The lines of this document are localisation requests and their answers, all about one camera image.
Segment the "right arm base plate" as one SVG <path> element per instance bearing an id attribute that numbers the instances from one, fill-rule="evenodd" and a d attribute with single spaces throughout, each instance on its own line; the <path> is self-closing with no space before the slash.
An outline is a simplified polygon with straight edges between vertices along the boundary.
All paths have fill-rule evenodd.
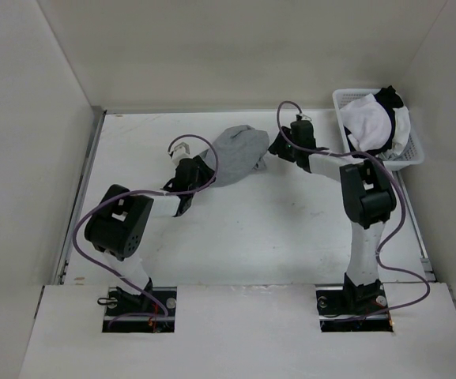
<path id="1" fill-rule="evenodd" d="M 322 332 L 392 332 L 387 312 L 372 315 L 388 308 L 385 291 L 380 287 L 374 295 L 349 303 L 342 287 L 320 287 L 316 291 L 319 326 Z"/>

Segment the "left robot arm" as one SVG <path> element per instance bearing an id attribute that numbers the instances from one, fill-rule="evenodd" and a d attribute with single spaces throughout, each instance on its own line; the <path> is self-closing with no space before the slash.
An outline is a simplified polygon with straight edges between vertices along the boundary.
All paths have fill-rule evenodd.
<path id="1" fill-rule="evenodd" d="M 84 237 L 101 252 L 106 263 L 97 264 L 116 275 L 125 285 L 118 287 L 107 299 L 121 316 L 144 316 L 156 305 L 168 314 L 168 309 L 153 295 L 153 282 L 145 271 L 138 247 L 151 218 L 179 217 L 192 205 L 194 195 L 208 188 L 217 178 L 218 155 L 214 168 L 203 158 L 182 158 L 161 191 L 134 190 L 113 184 L 101 202 L 80 223 L 85 223 Z"/>

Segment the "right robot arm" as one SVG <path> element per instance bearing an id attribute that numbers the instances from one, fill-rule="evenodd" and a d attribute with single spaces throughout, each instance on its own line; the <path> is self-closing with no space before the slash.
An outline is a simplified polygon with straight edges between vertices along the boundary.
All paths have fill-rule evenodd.
<path id="1" fill-rule="evenodd" d="M 311 174 L 341 185 L 342 204 L 352 227 L 350 260 L 340 290 L 317 291 L 317 308 L 324 317 L 362 316 L 382 309 L 386 303 L 379 279 L 376 249 L 397 201 L 388 177 L 369 159 L 352 162 L 316 147 L 311 122 L 298 119 L 281 127 L 269 153 L 295 163 Z"/>

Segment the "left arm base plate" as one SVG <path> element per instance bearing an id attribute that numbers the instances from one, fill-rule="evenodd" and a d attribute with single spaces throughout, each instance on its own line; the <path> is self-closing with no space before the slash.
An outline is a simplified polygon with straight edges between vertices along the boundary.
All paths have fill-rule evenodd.
<path id="1" fill-rule="evenodd" d="M 176 287 L 156 287 L 151 295 L 167 310 L 144 295 L 132 295 L 119 287 L 110 287 L 97 299 L 104 308 L 104 333 L 173 333 L 177 307 Z"/>

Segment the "grey tank top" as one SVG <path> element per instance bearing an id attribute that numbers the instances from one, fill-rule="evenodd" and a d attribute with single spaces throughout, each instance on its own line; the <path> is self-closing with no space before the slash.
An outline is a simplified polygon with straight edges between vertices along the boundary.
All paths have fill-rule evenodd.
<path id="1" fill-rule="evenodd" d="M 212 146 L 214 150 L 208 148 L 199 156 L 210 169 L 217 167 L 215 187 L 230 186 L 267 168 L 264 155 L 269 148 L 269 134 L 265 130 L 249 125 L 233 126 L 227 128 Z"/>

